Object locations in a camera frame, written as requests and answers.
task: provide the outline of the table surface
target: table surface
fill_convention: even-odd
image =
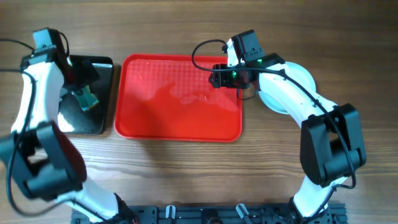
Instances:
[[[208,39],[228,40],[254,29],[266,52],[307,68],[318,92],[359,111],[368,157],[354,190],[333,201],[346,204],[350,223],[398,222],[398,2],[397,1],[49,1],[0,3],[0,37],[33,45],[32,31],[52,27],[65,33],[72,54],[111,57],[130,54],[191,54]],[[0,68],[18,68],[28,54],[1,43]],[[199,54],[219,55],[216,45]],[[0,135],[9,134],[19,110],[22,79],[2,73]],[[244,131],[230,144],[133,141],[113,128],[117,85],[106,131],[69,135],[88,174],[129,205],[236,205],[288,202],[304,173],[299,161],[300,129],[259,98],[244,102]],[[0,223],[68,223],[70,209],[23,218],[10,208],[0,165]],[[17,202],[28,202],[14,185]]]

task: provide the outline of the green object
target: green object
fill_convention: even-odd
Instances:
[[[88,111],[99,103],[97,97],[91,93],[88,85],[83,87],[79,92],[72,91],[72,94],[79,101],[80,107],[83,111]]]

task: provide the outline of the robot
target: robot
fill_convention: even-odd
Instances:
[[[58,128],[57,115],[62,89],[85,94],[84,105],[95,104],[98,100],[86,86],[98,74],[89,60],[71,63],[59,31],[46,28],[33,36],[36,49],[21,63],[24,91],[19,114],[12,133],[0,140],[0,158],[7,164],[7,196],[20,215],[41,215],[65,203],[74,209],[72,223],[347,223],[345,205],[328,201],[337,188],[355,187],[355,170],[366,162],[358,112],[350,104],[338,106],[320,96],[279,55],[266,55],[253,30],[227,42],[205,41],[192,53],[193,65],[211,72],[209,82],[214,88],[235,88],[239,97],[239,89],[253,85],[255,94],[263,100],[272,98],[301,128],[300,163],[306,176],[300,190],[288,203],[253,207],[242,203],[128,207],[116,193],[97,185],[87,176],[80,153]],[[223,44],[227,64],[210,69],[195,63],[195,52],[209,42]],[[330,132],[338,138],[329,140]],[[37,150],[45,150],[48,158],[28,160]],[[24,212],[12,197],[11,176],[27,198],[55,204],[40,213]],[[348,177],[352,184],[344,185]]]

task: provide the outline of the red tray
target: red tray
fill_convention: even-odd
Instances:
[[[195,57],[211,68],[225,57]],[[231,142],[242,133],[242,101],[214,89],[190,55],[133,54],[123,62],[115,130],[125,138]]]

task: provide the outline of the wooden table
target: wooden table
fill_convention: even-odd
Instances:
[[[0,3],[0,37],[33,45],[32,31],[64,32],[72,54],[103,55],[122,64],[130,54],[190,54],[207,39],[228,40],[248,29],[266,52],[277,52],[307,68],[318,92],[360,113],[368,161],[357,171],[358,186],[339,190],[350,223],[398,222],[398,4],[397,1],[49,1]],[[0,67],[18,68],[29,53],[0,43]],[[218,55],[218,46],[202,55]],[[0,79],[0,135],[9,133],[22,91],[19,74]],[[244,131],[231,144],[132,141],[113,129],[70,135],[89,176],[129,205],[235,205],[287,202],[304,176],[300,130],[290,116],[267,109],[259,98],[244,102]],[[68,223],[66,206],[38,218],[10,208],[0,168],[0,223]],[[26,202],[14,186],[17,202]]]

